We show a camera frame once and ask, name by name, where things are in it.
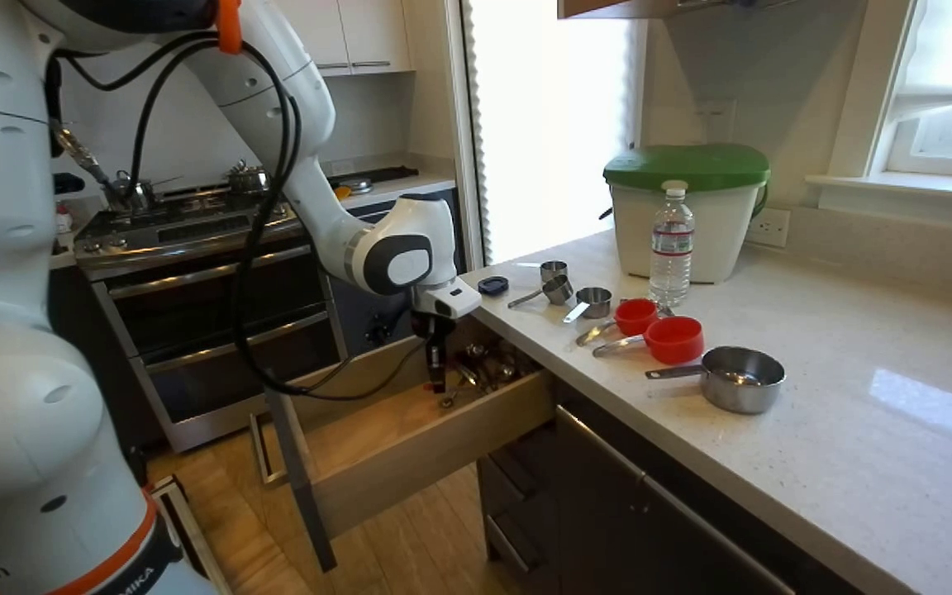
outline metal bowl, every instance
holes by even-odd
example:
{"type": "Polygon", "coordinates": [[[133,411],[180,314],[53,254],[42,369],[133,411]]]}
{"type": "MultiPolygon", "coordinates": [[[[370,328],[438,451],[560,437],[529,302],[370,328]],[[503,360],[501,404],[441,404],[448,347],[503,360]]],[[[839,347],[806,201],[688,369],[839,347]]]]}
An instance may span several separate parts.
{"type": "Polygon", "coordinates": [[[713,347],[700,356],[703,397],[724,411],[757,415],[777,404],[779,360],[747,347],[713,347]]]}

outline plastic bottle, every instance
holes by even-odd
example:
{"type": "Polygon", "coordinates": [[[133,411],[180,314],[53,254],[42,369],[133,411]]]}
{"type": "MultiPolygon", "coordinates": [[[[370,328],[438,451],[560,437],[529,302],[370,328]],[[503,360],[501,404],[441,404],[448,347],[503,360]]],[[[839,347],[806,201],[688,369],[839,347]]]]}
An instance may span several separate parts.
{"type": "Polygon", "coordinates": [[[685,206],[688,180],[665,178],[665,207],[657,207],[650,226],[650,271],[647,271],[647,296],[673,314],[681,307],[690,282],[693,261],[693,212],[685,206]]]}

